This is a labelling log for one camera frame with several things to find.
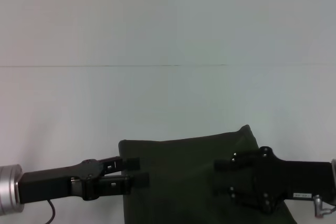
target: white wall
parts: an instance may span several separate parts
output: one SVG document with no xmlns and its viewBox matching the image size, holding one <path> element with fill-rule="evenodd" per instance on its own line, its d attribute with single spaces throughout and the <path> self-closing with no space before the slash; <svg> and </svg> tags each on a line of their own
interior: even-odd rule
<svg viewBox="0 0 336 224">
<path fill-rule="evenodd" d="M 330 161 L 335 17 L 334 0 L 0 0 L 0 164 L 55 168 L 115 156 L 122 139 L 244 124 L 281 158 Z M 121 197 L 54 204 L 54 224 L 123 223 Z M 299 224 L 335 222 L 288 204 Z M 0 223 L 50 215 L 39 202 Z"/>
</svg>

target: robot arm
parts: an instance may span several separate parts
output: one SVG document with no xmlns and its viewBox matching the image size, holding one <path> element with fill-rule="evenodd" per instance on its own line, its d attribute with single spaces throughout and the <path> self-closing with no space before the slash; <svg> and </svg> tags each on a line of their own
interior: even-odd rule
<svg viewBox="0 0 336 224">
<path fill-rule="evenodd" d="M 148 174 L 107 174 L 138 170 L 138 158 L 88 159 L 75 166 L 23 173 L 19 165 L 0 168 L 0 216 L 22 212 L 24 204 L 68 196 L 94 200 L 100 196 L 126 195 L 132 187 L 146 187 Z"/>
<path fill-rule="evenodd" d="M 229 162 L 217 160 L 214 168 L 217 172 L 252 169 L 252 194 L 244 193 L 243 188 L 235 185 L 222 188 L 218 193 L 229 194 L 235 203 L 257 208 L 266 214 L 273 213 L 285 199 L 313 201 L 317 218 L 336 210 L 322 207 L 322 201 L 336 205 L 335 161 L 283 161 L 270 147 L 261 147 L 252 152 L 235 153 Z"/>
</svg>

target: label sticker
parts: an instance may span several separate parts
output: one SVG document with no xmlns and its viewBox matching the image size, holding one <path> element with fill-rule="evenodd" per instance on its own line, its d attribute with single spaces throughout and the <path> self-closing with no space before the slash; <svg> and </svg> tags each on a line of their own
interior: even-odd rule
<svg viewBox="0 0 336 224">
<path fill-rule="evenodd" d="M 293 198 L 306 198 L 306 199 L 311 199 L 311 194 L 293 193 Z"/>
</svg>

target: black robot arm segment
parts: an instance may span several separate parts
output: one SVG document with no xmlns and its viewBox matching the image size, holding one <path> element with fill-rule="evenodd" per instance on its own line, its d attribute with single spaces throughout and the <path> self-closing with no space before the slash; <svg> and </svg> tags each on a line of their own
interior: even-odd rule
<svg viewBox="0 0 336 224">
<path fill-rule="evenodd" d="M 336 195 L 333 165 L 327 162 L 293 162 L 278 159 L 270 147 L 252 152 L 234 153 L 230 161 L 217 160 L 218 172 L 250 168 L 253 193 L 231 185 L 218 193 L 229 194 L 237 204 L 271 214 L 285 199 L 314 201 L 316 217 L 332 213 L 322 201 L 334 205 Z"/>
<path fill-rule="evenodd" d="M 21 204 L 41 200 L 79 196 L 94 200 L 100 196 L 125 195 L 132 186 L 147 186 L 148 174 L 105 176 L 122 170 L 140 168 L 138 158 L 113 157 L 89 159 L 75 166 L 24 173 L 18 181 Z"/>
</svg>

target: green fabric bag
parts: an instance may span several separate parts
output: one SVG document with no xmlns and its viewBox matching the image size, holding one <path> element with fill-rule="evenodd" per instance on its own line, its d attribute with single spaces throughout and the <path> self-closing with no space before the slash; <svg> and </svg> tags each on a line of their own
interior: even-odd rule
<svg viewBox="0 0 336 224">
<path fill-rule="evenodd" d="M 140 158 L 141 169 L 128 174 L 150 175 L 148 188 L 134 188 L 123 196 L 125 224 L 295 224 L 285 203 L 272 215 L 264 215 L 233 204 L 228 195 L 213 194 L 216 186 L 232 183 L 251 190 L 249 170 L 216 173 L 213 162 L 257 148 L 248 125 L 237 132 L 184 140 L 121 141 L 122 158 Z"/>
</svg>

